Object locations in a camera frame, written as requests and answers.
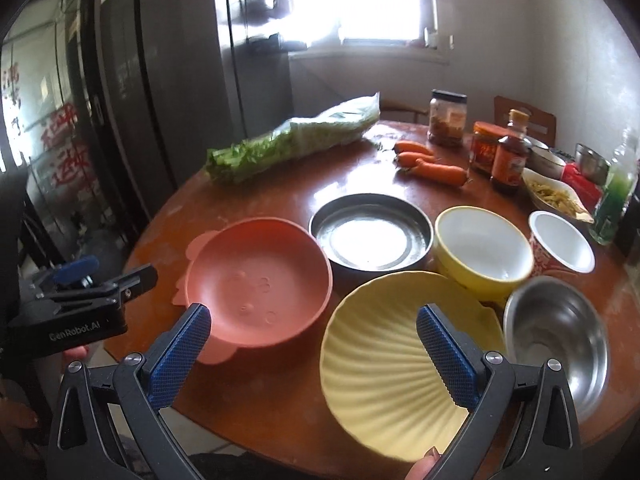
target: carrot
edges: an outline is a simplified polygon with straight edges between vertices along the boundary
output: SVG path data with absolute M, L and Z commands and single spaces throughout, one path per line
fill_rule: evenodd
M 468 176 L 466 171 L 457 166 L 444 166 L 442 164 L 431 164 L 418 160 L 417 166 L 411 168 L 409 173 L 429 180 L 434 180 L 441 184 L 449 184 L 450 186 L 462 186 Z
M 435 162 L 433 155 L 425 155 L 424 153 L 402 152 L 396 155 L 396 164 L 401 168 L 413 168 L 418 164 L 418 160 L 424 162 Z
M 424 153 L 425 155 L 433 155 L 433 152 L 420 142 L 413 142 L 412 140 L 398 140 L 394 146 L 396 153 L 402 152 L 414 152 Z

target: wooden chair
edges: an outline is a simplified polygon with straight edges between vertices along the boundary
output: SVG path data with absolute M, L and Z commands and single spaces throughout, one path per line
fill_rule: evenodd
M 380 113 L 383 112 L 408 112 L 414 115 L 414 123 L 418 124 L 418 117 L 425 116 L 429 118 L 428 108 L 418 108 L 411 106 L 400 101 L 393 101 L 392 99 L 380 99 Z
M 556 145 L 556 116 L 522 101 L 497 95 L 494 98 L 494 122 L 498 126 L 506 126 L 512 108 L 529 115 L 527 135 L 544 142 L 550 148 Z

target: brown bottle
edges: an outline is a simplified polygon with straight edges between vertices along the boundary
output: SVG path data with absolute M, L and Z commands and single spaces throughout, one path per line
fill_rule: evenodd
M 525 139 L 529 116 L 519 110 L 509 112 L 509 135 L 498 142 L 491 184 L 495 190 L 505 194 L 515 194 L 522 179 L 522 170 L 527 163 L 531 143 Z

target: tile floor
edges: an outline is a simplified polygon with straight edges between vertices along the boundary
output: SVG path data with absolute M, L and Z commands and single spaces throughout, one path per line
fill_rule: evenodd
M 116 361 L 107 353 L 106 350 L 104 350 L 100 343 L 89 361 L 89 366 L 108 366 L 115 364 L 115 362 Z M 188 418 L 176 412 L 172 408 L 164 408 L 160 410 L 160 414 L 187 455 L 216 452 L 239 456 L 244 453 L 244 449 L 234 446 L 233 444 L 229 444 L 226 440 L 215 436 L 210 431 L 205 430 L 194 422 L 191 422 Z M 127 426 L 122 410 L 119 406 L 111 407 L 111 416 L 113 417 L 113 422 L 116 425 L 118 432 L 130 437 L 131 432 L 129 431 L 129 427 Z

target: white wall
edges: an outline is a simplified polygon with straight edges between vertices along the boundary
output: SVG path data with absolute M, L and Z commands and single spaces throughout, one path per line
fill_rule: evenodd
M 532 77 L 529 0 L 437 0 L 438 53 L 375 47 L 359 54 L 290 58 L 294 110 L 309 116 L 341 100 L 380 91 L 382 96 L 428 106 L 434 88 L 466 93 L 469 121 L 493 120 L 498 93 L 529 95 Z M 455 48 L 449 51 L 448 36 Z
M 468 127 L 493 121 L 502 94 L 558 118 L 556 146 L 584 142 L 609 156 L 627 125 L 640 124 L 640 58 L 603 0 L 437 0 L 442 47 L 290 58 L 296 114 L 380 91 L 426 106 L 431 89 L 469 96 Z
M 583 142 L 609 158 L 640 124 L 640 57 L 603 0 L 531 2 L 531 102 L 558 118 L 558 148 Z

